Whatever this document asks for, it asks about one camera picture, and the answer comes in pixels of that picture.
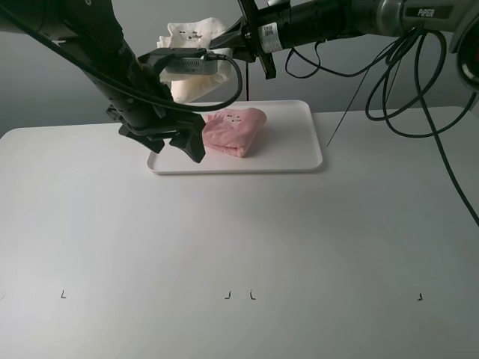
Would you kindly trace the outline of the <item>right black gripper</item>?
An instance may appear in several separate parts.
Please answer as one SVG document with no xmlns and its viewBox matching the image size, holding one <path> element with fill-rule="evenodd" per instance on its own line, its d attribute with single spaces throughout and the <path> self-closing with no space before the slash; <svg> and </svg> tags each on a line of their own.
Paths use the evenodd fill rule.
<svg viewBox="0 0 479 359">
<path fill-rule="evenodd" d="M 232 49 L 234 58 L 247 63 L 257 59 L 267 79 L 276 77 L 272 53 L 283 50 L 279 37 L 281 16 L 290 9 L 290 1 L 268 1 L 259 8 L 255 1 L 238 1 L 242 17 L 228 30 L 210 41 L 209 49 Z"/>
</svg>

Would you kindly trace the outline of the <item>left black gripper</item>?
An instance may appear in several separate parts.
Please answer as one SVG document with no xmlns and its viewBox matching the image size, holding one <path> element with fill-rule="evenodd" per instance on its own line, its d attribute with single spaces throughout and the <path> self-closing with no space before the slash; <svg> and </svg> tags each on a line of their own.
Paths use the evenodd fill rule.
<svg viewBox="0 0 479 359">
<path fill-rule="evenodd" d="M 156 100 L 173 102 L 168 86 L 141 64 L 129 48 L 104 56 L 104 76 Z M 199 114 L 142 101 L 118 90 L 116 85 L 104 85 L 104 94 L 111 103 L 108 115 L 122 123 L 119 130 L 122 136 L 153 153 L 160 153 L 168 138 L 170 146 L 182 150 L 193 162 L 201 163 L 206 152 L 201 135 L 204 121 Z"/>
</svg>

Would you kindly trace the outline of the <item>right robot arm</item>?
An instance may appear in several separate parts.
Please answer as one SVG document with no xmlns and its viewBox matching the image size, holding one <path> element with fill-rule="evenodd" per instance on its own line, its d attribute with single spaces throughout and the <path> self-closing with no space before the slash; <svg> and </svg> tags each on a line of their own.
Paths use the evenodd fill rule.
<svg viewBox="0 0 479 359">
<path fill-rule="evenodd" d="M 239 7 L 242 17 L 212 40 L 210 48 L 232 49 L 234 58 L 249 63 L 259 60 L 267 79 L 276 76 L 274 52 L 364 34 L 399 37 L 419 27 L 452 33 L 449 50 L 457 57 L 460 78 L 478 90 L 477 1 L 270 1 L 264 8 L 240 1 Z"/>
</svg>

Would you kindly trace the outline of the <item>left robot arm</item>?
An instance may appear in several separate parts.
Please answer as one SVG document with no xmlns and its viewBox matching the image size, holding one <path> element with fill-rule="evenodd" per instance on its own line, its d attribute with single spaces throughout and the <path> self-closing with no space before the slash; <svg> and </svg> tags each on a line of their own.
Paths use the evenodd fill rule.
<svg viewBox="0 0 479 359">
<path fill-rule="evenodd" d="M 140 62 L 125 41 L 110 1 L 2 1 L 1 30 L 28 34 L 78 61 L 80 69 L 91 67 L 144 95 L 173 101 L 158 72 Z M 97 76 L 86 76 L 110 102 L 107 113 L 120 122 L 120 135 L 154 153 L 170 144 L 201 162 L 205 149 L 200 115 L 141 101 Z"/>
</svg>

